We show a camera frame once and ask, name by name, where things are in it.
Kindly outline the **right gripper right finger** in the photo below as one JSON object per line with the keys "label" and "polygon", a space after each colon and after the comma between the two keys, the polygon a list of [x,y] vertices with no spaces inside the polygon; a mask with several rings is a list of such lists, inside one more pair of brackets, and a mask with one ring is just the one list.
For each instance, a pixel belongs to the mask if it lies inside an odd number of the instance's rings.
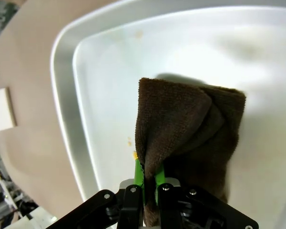
{"label": "right gripper right finger", "polygon": [[204,189],[183,190],[167,177],[163,165],[155,175],[156,199],[162,229],[257,229],[258,223]]}

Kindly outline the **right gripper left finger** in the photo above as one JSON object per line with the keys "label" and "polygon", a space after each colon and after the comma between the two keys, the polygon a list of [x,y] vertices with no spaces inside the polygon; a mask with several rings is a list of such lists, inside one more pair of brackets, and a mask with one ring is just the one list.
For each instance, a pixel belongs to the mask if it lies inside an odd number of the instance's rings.
{"label": "right gripper left finger", "polygon": [[54,223],[55,229],[138,229],[143,226],[144,175],[138,158],[134,178],[117,193],[103,189]]}

